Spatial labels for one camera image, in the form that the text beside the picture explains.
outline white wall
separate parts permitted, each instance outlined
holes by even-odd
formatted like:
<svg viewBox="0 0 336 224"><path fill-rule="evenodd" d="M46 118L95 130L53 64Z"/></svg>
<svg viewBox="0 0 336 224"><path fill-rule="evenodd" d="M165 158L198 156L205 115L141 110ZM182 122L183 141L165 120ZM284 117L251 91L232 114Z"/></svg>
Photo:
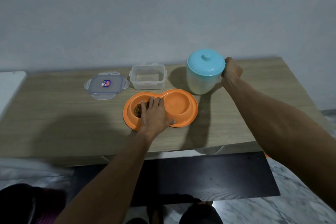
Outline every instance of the white wall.
<svg viewBox="0 0 336 224"><path fill-rule="evenodd" d="M336 0L0 0L0 71L280 55L336 108Z"/></svg>

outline plastic food container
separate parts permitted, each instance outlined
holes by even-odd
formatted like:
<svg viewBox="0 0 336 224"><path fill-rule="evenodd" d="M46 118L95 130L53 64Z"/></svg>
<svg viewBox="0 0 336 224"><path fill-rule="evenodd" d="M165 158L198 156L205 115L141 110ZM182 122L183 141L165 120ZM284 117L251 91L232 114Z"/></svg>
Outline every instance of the plastic food container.
<svg viewBox="0 0 336 224"><path fill-rule="evenodd" d="M123 116L125 123L134 130L141 127L141 118L135 113L135 107L141 101L149 102L151 96L160 97L165 100L166 116L176 120L176 124L170 125L180 128L189 125L196 118L198 105L196 99L189 92L180 89L167 90L162 94L152 92L141 92L131 97L124 106Z"/></svg>
<svg viewBox="0 0 336 224"><path fill-rule="evenodd" d="M158 63L134 65L129 72L136 90L160 90L165 87L167 71Z"/></svg>
<svg viewBox="0 0 336 224"><path fill-rule="evenodd" d="M187 84L195 94L209 92L221 78L225 68L224 58L213 50L194 52L187 59Z"/></svg>
<svg viewBox="0 0 336 224"><path fill-rule="evenodd" d="M129 81L116 71L100 73L84 84L84 88L98 100L112 99L128 86Z"/></svg>

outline hand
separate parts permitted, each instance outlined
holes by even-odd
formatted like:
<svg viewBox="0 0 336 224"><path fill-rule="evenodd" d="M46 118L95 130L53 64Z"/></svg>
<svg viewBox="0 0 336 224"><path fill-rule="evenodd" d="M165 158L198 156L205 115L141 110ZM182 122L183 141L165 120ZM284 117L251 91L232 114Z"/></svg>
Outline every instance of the hand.
<svg viewBox="0 0 336 224"><path fill-rule="evenodd" d="M243 69L236 65L236 62L233 60L233 58L228 57L225 59L225 69L222 73L222 81L221 84L223 87L225 87L225 84L232 79L240 78L240 76L243 73Z"/></svg>
<svg viewBox="0 0 336 224"><path fill-rule="evenodd" d="M149 140L153 141L158 134L167 127L176 123L173 119L166 117L166 109L163 98L151 97L149 107L146 109L145 103L141 102L141 122L139 133L144 133Z"/></svg>

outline label sticker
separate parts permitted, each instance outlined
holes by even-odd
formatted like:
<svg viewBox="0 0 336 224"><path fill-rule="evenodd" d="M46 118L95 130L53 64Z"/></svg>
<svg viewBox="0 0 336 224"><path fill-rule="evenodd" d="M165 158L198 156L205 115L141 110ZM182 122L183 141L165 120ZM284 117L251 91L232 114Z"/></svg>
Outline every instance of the label sticker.
<svg viewBox="0 0 336 224"><path fill-rule="evenodd" d="M109 80L105 80L105 81L103 81L102 83L101 83L101 86L102 87L108 87L108 86L110 86L111 85L111 81L109 81Z"/></svg>

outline lid knob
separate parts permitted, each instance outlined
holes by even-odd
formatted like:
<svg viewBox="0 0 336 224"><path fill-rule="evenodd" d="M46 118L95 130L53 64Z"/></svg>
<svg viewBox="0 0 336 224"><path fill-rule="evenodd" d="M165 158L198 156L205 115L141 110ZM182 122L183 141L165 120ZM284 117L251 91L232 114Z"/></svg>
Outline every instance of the lid knob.
<svg viewBox="0 0 336 224"><path fill-rule="evenodd" d="M203 54L202 59L205 60L205 61L211 60L211 54L209 54L209 53Z"/></svg>

